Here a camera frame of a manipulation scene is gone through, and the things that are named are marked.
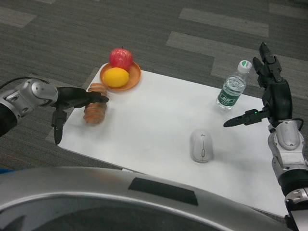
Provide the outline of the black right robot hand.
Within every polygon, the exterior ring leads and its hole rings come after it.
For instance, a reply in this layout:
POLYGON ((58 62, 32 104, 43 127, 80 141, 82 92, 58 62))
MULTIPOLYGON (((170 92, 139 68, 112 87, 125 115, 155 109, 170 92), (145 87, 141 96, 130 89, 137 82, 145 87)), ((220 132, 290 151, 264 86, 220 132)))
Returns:
POLYGON ((259 53, 261 58, 253 58, 253 67, 258 75, 258 84, 264 89, 262 95, 264 107, 261 111, 252 109, 226 121, 223 124, 225 128, 241 124, 248 126, 259 123, 264 118, 276 127, 281 120, 292 118, 291 91, 287 80, 281 76, 282 68, 277 56, 273 55, 264 42, 259 47, 259 53))

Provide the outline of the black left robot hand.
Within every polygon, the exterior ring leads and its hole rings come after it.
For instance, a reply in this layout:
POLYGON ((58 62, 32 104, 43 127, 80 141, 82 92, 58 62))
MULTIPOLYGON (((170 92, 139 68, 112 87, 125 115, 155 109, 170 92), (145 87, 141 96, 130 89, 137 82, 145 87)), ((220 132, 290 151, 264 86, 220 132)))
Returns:
POLYGON ((87 92, 82 88, 59 87, 58 99, 51 105, 55 108, 52 114, 51 126, 53 127, 54 141, 58 145, 62 140, 63 127, 67 120, 66 109, 82 108, 90 103, 107 103, 109 98, 101 95, 99 92, 87 92))

